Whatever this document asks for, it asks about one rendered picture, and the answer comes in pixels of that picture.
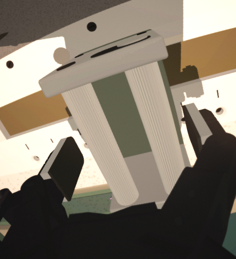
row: speckled gray surface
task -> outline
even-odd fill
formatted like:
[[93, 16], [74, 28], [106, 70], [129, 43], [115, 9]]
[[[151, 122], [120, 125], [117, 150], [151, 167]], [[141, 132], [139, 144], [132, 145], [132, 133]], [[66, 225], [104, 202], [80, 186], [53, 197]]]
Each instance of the speckled gray surface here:
[[0, 59], [65, 26], [129, 0], [0, 0]]

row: white column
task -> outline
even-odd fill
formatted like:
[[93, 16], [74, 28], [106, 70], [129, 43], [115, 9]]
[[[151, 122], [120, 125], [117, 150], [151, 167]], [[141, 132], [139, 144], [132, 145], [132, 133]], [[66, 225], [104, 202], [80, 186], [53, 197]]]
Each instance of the white column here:
[[62, 96], [117, 202], [125, 206], [133, 204], [139, 192], [92, 84], [69, 90]]
[[167, 194], [184, 169], [182, 152], [157, 62], [125, 72]]

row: beige circle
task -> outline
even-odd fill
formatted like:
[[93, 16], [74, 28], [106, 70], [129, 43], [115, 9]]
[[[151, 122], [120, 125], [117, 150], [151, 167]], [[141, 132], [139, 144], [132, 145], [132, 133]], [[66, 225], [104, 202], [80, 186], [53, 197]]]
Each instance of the beige circle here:
[[57, 48], [54, 51], [53, 58], [58, 64], [63, 65], [69, 61], [70, 54], [65, 48]]

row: brown wooden panel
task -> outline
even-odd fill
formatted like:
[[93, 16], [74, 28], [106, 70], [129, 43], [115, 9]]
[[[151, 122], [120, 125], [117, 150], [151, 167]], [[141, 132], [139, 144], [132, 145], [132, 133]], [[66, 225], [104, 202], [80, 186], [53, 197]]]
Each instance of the brown wooden panel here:
[[0, 120], [10, 136], [69, 117], [62, 95], [42, 91], [0, 107]]
[[167, 46], [170, 86], [236, 69], [236, 28]]

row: fluted column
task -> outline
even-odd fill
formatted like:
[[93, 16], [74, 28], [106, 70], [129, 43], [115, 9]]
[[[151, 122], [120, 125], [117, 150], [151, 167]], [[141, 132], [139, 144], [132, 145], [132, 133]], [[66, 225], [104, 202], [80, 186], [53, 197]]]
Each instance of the fluted column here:
[[133, 204], [139, 192], [92, 84], [72, 89], [62, 96], [117, 202]]
[[157, 62], [125, 72], [167, 194], [184, 169], [172, 112]]

